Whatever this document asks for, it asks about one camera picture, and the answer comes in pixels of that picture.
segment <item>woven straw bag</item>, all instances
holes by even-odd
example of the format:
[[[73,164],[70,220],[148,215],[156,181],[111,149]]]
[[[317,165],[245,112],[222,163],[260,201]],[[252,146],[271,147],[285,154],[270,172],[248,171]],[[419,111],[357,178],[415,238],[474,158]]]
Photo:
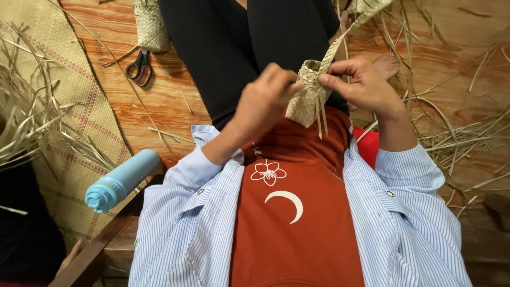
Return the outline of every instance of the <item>woven straw bag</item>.
[[[151,52],[170,50],[170,37],[161,17],[158,0],[134,0],[138,46]]]
[[[347,10],[356,15],[356,20],[351,27],[338,37],[329,47],[322,61],[306,60],[298,73],[298,80],[304,84],[304,91],[294,95],[289,102],[285,117],[308,128],[317,119],[319,125],[319,137],[322,138],[322,128],[319,114],[322,111],[324,131],[327,134],[326,114],[324,104],[331,92],[326,91],[317,81],[319,76],[329,69],[333,58],[342,43],[345,35],[353,27],[359,27],[372,16],[381,11],[393,0],[353,0]]]

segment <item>blue striped shirt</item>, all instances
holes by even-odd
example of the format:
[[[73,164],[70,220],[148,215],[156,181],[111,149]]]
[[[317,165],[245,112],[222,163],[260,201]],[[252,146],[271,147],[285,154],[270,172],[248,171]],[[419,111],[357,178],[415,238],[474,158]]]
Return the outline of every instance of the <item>blue striped shirt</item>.
[[[218,134],[192,126],[195,150],[146,189],[129,286],[228,286],[244,155],[212,164],[201,147]],[[353,138],[344,158],[365,285],[471,286],[444,177],[421,145],[379,150],[373,170]]]

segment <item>dark fabric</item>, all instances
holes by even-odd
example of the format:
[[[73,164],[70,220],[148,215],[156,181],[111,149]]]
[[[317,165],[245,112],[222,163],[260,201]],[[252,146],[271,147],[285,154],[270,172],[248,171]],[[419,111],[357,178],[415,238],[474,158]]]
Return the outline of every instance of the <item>dark fabric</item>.
[[[0,282],[51,282],[66,256],[64,238],[50,217],[31,163],[0,172]]]
[[[268,63],[299,71],[322,60],[340,22],[330,0],[159,0],[175,49],[200,92],[213,126],[233,117],[243,88]],[[333,93],[326,105],[348,114]]]

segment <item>orange t-shirt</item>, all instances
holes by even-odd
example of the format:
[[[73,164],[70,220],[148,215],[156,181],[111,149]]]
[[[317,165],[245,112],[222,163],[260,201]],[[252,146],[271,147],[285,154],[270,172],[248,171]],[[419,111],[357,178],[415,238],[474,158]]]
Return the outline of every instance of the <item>orange t-shirt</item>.
[[[232,287],[363,286],[342,177],[347,116],[326,107],[328,135],[288,119],[245,147]]]

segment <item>flower print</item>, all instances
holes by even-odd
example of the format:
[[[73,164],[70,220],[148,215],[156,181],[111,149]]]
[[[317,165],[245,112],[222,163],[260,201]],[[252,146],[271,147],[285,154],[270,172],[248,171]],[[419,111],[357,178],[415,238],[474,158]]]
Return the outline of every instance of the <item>flower print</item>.
[[[264,179],[264,182],[273,186],[276,182],[277,178],[284,178],[287,176],[287,173],[280,169],[280,164],[278,162],[272,163],[257,163],[255,164],[255,172],[251,175],[252,180],[261,180]]]

